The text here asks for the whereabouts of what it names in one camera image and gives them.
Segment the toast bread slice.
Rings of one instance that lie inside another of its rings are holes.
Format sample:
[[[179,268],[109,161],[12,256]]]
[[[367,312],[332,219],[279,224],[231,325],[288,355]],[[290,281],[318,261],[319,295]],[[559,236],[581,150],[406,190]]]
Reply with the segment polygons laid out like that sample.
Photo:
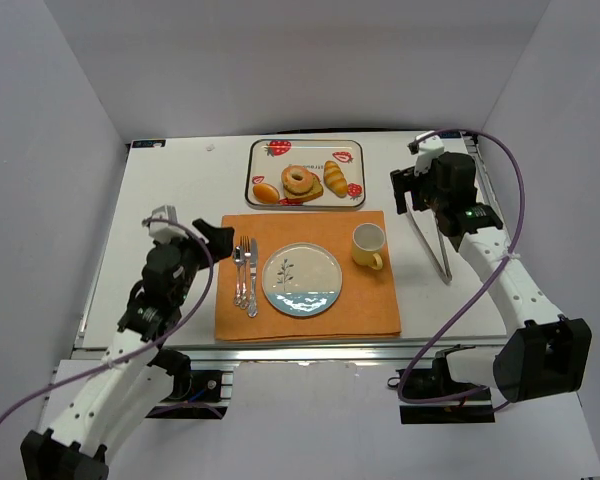
[[[314,179],[311,189],[303,194],[295,194],[290,192],[288,189],[284,190],[286,200],[291,204],[300,204],[312,201],[323,195],[323,187],[318,179]]]

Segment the bagel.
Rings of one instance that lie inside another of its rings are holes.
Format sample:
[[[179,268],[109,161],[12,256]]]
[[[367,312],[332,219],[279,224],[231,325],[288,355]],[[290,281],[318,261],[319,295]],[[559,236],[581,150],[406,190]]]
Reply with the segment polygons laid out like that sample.
[[[288,189],[295,194],[308,192],[312,187],[313,179],[313,174],[299,165],[290,165],[281,173],[281,182],[284,189]]]

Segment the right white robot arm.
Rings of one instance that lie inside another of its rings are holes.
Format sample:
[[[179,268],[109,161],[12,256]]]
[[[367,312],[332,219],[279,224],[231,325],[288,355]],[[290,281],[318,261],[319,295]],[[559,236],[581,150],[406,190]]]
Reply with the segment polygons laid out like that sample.
[[[390,174],[398,213],[433,212],[439,232],[472,267],[505,326],[501,349],[455,346],[436,353],[425,378],[410,382],[409,366],[396,387],[410,404],[464,400],[494,388],[510,403],[580,389],[592,332],[541,292],[511,252],[502,220],[477,199],[476,166],[467,154],[442,153],[423,168]]]

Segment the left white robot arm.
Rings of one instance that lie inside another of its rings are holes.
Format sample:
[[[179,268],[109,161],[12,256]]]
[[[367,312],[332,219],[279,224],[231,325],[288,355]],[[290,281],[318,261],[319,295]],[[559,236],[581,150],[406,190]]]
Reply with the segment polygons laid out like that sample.
[[[235,231],[202,219],[144,220],[153,246],[100,365],[43,432],[30,431],[20,451],[29,479],[105,479],[108,461],[163,400],[191,390],[191,360],[166,339],[187,317],[184,304],[196,274],[231,256]]]

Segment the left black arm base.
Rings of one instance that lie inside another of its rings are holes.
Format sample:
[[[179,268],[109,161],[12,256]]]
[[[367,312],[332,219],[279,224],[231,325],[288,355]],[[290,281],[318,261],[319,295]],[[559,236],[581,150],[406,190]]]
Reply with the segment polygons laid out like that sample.
[[[233,373],[192,368],[172,394],[147,415],[150,419],[221,420],[228,409]]]

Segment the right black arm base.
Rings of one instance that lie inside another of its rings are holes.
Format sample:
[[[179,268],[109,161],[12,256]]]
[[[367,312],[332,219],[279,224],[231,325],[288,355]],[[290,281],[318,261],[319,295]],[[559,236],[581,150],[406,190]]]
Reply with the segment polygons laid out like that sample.
[[[405,398],[424,400],[471,390],[474,385],[451,383],[444,391],[444,383],[436,377],[432,368],[414,369],[405,382],[402,395]],[[402,425],[460,425],[490,424],[495,422],[494,405],[489,390],[470,397],[447,402],[409,404],[400,402],[399,417]]]

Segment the long croissant bread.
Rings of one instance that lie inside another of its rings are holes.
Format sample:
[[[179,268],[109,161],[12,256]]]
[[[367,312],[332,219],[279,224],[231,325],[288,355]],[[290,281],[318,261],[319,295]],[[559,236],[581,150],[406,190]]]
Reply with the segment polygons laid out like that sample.
[[[335,161],[326,161],[324,164],[323,178],[326,186],[336,196],[343,198],[348,193],[348,183],[346,178]]]

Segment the silver spoon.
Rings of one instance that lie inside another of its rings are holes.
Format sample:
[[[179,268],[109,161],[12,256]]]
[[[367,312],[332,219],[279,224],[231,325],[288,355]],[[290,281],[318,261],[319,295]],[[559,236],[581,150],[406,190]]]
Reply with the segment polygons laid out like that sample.
[[[242,298],[241,268],[243,265],[242,248],[240,246],[236,246],[234,249],[233,263],[236,267],[236,286],[233,303],[239,306]]]

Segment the silver fork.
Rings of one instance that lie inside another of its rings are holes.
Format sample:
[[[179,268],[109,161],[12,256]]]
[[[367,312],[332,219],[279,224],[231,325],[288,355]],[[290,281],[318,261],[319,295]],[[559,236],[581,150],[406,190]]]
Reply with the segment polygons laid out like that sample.
[[[242,262],[242,282],[241,282],[241,298],[240,308],[246,309],[248,306],[248,268],[250,262],[250,238],[248,236],[241,237],[241,262]]]

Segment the round bun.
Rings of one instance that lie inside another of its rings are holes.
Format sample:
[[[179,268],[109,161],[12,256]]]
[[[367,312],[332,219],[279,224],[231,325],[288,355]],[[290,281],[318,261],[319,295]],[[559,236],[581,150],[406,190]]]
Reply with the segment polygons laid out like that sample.
[[[279,191],[267,183],[255,184],[252,192],[254,197],[263,204],[277,204],[280,200]]]

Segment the yellow mug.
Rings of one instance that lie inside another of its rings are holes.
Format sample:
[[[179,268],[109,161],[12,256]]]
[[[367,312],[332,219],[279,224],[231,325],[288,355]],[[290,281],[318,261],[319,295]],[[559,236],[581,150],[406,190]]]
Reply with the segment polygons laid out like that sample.
[[[386,242],[381,227],[372,223],[358,225],[352,234],[351,256],[359,266],[381,270],[384,266],[381,250]]]

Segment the silver knife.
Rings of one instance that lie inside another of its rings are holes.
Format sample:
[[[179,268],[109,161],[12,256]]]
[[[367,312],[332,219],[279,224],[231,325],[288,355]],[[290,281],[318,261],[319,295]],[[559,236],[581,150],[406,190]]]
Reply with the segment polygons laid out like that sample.
[[[249,268],[250,268],[250,293],[247,313],[250,318],[254,318],[258,314],[257,306],[257,265],[258,265],[258,247],[255,238],[250,240],[249,249]]]

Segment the ceramic plate with plant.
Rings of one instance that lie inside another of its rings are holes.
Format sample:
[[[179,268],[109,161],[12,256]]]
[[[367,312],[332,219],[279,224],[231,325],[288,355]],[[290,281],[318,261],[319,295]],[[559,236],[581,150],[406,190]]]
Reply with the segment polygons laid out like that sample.
[[[330,309],[343,287],[342,269],[325,248],[300,242],[275,251],[264,263],[261,284],[282,314],[309,318]]]

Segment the strawberry pattern tray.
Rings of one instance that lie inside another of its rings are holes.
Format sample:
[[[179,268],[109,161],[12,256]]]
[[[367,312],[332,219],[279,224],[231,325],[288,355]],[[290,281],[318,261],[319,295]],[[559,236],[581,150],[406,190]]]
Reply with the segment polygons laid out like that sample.
[[[362,147],[353,140],[258,140],[244,196],[253,208],[357,209],[366,200]]]

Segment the orange placemat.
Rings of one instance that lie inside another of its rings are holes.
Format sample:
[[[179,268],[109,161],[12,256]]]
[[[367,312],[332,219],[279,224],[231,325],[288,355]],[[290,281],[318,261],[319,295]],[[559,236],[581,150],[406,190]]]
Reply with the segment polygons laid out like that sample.
[[[235,238],[257,240],[259,262],[266,262],[286,245],[308,242],[333,254],[343,272],[343,290],[326,312],[310,318],[293,318],[276,310],[258,291],[256,317],[250,318],[233,304],[236,268],[223,260],[218,267],[215,338],[220,341],[274,341],[342,337],[397,336],[401,320],[389,250],[380,255],[380,270],[357,265],[352,256],[352,234],[363,223],[384,227],[381,211],[344,213],[273,213],[226,215],[222,225],[235,230]]]

